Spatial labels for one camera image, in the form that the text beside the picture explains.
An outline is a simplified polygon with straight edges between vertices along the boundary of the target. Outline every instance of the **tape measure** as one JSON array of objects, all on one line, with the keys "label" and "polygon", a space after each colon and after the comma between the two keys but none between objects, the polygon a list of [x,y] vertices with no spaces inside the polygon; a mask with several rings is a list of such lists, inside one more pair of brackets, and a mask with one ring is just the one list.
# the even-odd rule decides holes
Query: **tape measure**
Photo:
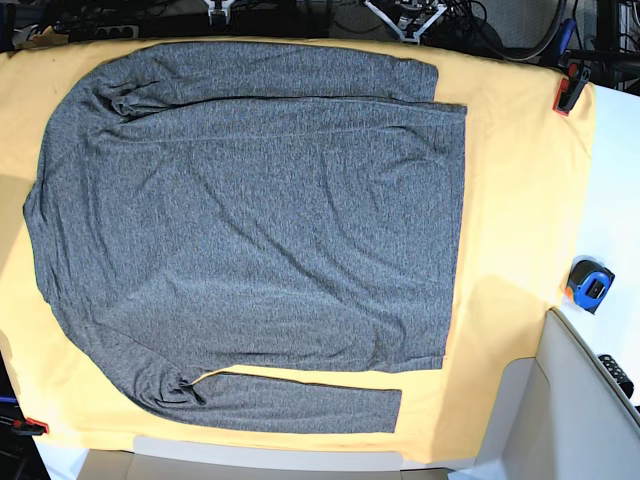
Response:
[{"label": "tape measure", "polygon": [[580,260],[571,270],[565,293],[573,303],[587,312],[595,313],[611,288],[614,278],[616,276],[611,270],[599,263]]}]

